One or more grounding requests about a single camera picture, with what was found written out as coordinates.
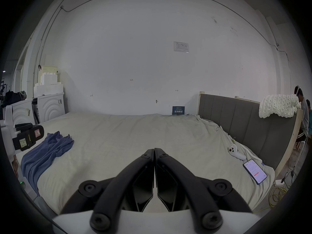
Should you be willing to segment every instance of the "white game controller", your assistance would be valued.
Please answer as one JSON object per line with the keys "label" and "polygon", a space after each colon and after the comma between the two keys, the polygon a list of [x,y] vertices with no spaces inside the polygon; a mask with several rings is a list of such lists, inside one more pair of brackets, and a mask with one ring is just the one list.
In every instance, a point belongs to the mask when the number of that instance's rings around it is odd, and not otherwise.
{"label": "white game controller", "polygon": [[230,154],[235,157],[235,158],[238,158],[238,159],[241,159],[241,160],[245,160],[246,159],[246,156],[244,154],[241,154],[238,150],[237,150],[237,146],[235,144],[232,144],[230,147],[229,147],[229,152]]}

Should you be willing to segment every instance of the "blue sign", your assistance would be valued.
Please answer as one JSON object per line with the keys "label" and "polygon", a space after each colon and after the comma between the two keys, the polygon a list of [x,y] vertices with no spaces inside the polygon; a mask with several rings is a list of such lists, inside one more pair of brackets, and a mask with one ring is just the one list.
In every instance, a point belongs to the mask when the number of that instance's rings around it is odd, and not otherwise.
{"label": "blue sign", "polygon": [[172,107],[172,115],[183,115],[185,107]]}

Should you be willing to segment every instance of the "smartphone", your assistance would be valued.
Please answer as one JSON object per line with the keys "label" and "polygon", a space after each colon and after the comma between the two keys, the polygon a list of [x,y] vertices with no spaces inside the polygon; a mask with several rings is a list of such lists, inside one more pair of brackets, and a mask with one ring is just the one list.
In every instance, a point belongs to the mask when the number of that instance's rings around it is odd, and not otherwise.
{"label": "smartphone", "polygon": [[248,160],[243,164],[243,166],[250,174],[250,176],[255,180],[257,185],[260,185],[260,183],[268,176],[253,159]]}

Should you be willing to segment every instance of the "yellow cable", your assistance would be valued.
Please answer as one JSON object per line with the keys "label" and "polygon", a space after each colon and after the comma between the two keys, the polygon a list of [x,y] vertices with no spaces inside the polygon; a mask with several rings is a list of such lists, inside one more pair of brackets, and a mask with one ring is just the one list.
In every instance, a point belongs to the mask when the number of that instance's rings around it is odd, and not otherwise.
{"label": "yellow cable", "polygon": [[259,210],[259,211],[257,211],[257,212],[253,212],[253,213],[258,213],[258,212],[261,212],[261,211],[266,210],[266,209],[273,209],[273,207],[274,207],[276,204],[271,203],[271,200],[270,200],[271,197],[272,197],[273,201],[274,201],[275,203],[277,203],[278,201],[280,201],[280,200],[282,199],[282,197],[283,197],[286,193],[287,193],[287,190],[286,190],[285,187],[275,187],[275,188],[273,188],[273,189],[269,192],[269,206],[270,206],[270,207],[264,208],[264,209],[262,209],[262,210]]}

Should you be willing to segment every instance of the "sticker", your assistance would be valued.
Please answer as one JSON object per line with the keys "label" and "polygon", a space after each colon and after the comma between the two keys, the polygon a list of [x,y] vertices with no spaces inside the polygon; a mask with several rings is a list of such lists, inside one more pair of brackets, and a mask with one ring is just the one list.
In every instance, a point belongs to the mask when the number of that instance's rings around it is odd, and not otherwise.
{"label": "sticker", "polygon": [[37,137],[39,137],[40,135],[41,135],[41,134],[40,134],[39,129],[35,130],[35,137],[37,138]]}
{"label": "sticker", "polygon": [[174,51],[189,53],[189,51],[188,51],[188,43],[174,41]]}
{"label": "sticker", "polygon": [[183,115],[185,107],[172,107],[172,115]]}
{"label": "sticker", "polygon": [[20,139],[20,144],[21,144],[21,148],[27,146],[26,139],[25,138]]}

